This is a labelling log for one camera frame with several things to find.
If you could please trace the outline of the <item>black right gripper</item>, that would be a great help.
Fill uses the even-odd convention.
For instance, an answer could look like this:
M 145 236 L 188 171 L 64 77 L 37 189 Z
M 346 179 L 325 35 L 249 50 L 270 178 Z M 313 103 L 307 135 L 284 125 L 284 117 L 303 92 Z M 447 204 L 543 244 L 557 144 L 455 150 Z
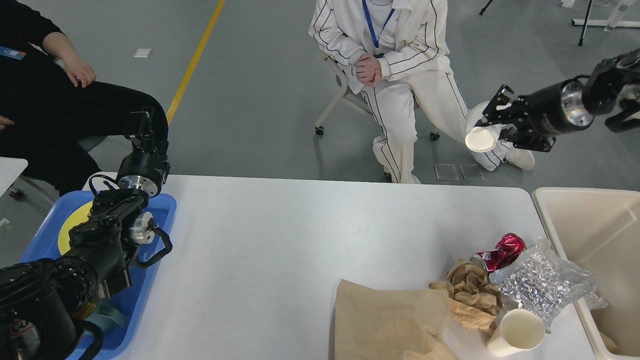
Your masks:
M 584 88 L 580 80 L 568 79 L 529 95 L 516 95 L 503 84 L 487 105 L 482 105 L 474 126 L 513 125 L 501 130 L 499 141 L 520 150 L 548 153 L 556 143 L 555 136 L 581 132 L 594 122 L 595 116 L 583 104 Z M 517 129 L 525 126 L 526 116 L 532 129 Z

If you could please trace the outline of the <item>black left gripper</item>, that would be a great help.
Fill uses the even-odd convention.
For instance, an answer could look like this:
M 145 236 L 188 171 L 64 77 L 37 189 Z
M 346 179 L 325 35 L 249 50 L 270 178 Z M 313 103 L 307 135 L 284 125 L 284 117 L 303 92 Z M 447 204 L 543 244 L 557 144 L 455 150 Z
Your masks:
M 162 192 L 170 171 L 169 142 L 156 143 L 153 116 L 153 107 L 130 112 L 123 136 L 131 142 L 134 152 L 123 158 L 116 176 L 119 189 L 143 191 L 149 198 Z

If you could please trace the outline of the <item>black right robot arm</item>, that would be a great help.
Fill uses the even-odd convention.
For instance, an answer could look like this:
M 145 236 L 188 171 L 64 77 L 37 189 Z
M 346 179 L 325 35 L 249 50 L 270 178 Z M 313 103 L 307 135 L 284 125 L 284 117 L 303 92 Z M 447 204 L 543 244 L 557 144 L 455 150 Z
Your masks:
M 614 133 L 639 127 L 640 55 L 635 49 L 599 62 L 590 75 L 578 75 L 515 95 L 502 85 L 491 100 L 476 105 L 466 116 L 466 147 L 486 153 L 499 141 L 515 148 L 549 152 L 557 136 L 582 132 L 596 116 L 607 116 Z

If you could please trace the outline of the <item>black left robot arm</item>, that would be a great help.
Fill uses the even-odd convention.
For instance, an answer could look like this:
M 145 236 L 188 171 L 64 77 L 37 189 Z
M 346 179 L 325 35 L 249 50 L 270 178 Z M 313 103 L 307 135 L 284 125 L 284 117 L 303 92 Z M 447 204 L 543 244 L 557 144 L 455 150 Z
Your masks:
M 1 270 L 1 357 L 7 360 L 64 360 L 85 332 L 93 342 L 81 355 L 92 360 L 105 336 L 94 323 L 77 317 L 90 301 L 130 287 L 130 268 L 149 268 L 172 251 L 170 236 L 147 206 L 169 175 L 169 143 L 153 131 L 153 107 L 131 112 L 124 137 L 132 152 L 106 189 L 94 194 L 84 221 L 72 227 L 70 249 L 57 259 L 42 258 Z

